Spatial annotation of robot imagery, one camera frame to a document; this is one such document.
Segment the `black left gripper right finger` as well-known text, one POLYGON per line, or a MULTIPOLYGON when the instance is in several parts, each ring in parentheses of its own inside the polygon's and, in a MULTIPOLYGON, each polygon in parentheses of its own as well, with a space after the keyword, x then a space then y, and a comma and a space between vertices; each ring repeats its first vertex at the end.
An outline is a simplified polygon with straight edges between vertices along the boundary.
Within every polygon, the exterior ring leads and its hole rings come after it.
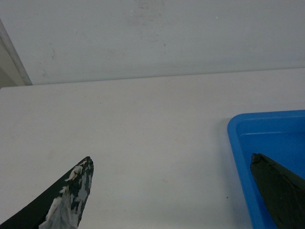
POLYGON ((305 227, 305 180, 264 154, 252 154, 250 171, 278 229, 305 227))

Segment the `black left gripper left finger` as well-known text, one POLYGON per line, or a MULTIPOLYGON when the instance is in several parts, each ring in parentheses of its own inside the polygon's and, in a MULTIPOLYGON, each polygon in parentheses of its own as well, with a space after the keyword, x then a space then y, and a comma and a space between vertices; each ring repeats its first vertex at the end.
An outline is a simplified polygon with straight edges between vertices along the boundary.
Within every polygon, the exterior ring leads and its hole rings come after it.
POLYGON ((90 195, 93 172, 93 161, 87 156, 0 227, 77 229, 90 195))

